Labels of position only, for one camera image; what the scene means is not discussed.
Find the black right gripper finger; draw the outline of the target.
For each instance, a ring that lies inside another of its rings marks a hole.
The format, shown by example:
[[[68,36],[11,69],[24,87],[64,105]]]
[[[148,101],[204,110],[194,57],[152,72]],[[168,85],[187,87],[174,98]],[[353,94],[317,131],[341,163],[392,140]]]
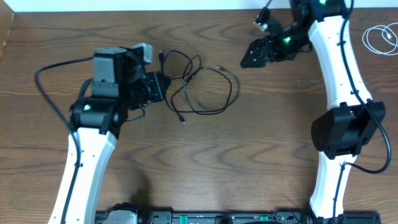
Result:
[[[241,60],[240,66],[242,68],[262,68],[264,67],[264,59],[254,51],[248,51]]]
[[[249,44],[248,47],[248,53],[250,54],[261,54],[262,53],[262,47],[264,46],[264,40],[263,39],[256,39],[252,41]]]

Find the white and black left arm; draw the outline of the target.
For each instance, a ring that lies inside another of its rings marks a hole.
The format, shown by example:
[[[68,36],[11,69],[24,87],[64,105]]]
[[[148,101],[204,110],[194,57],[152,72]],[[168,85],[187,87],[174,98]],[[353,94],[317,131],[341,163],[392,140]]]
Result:
[[[103,177],[128,112],[165,100],[170,78],[147,72],[153,48],[146,43],[95,50],[93,78],[69,109],[68,156],[49,223],[94,223]]]

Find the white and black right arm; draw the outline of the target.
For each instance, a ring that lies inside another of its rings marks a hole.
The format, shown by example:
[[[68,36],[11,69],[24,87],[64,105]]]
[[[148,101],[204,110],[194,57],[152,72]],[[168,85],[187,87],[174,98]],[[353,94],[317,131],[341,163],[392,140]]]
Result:
[[[291,1],[293,24],[283,28],[263,7],[254,24],[264,37],[249,44],[240,63],[261,68],[293,60],[301,52],[316,51],[326,89],[327,111],[311,126],[319,161],[309,210],[300,223],[379,223],[379,215],[345,213],[343,197],[350,170],[376,131],[386,109],[373,100],[361,77],[351,45],[349,18],[352,4],[335,0]]]

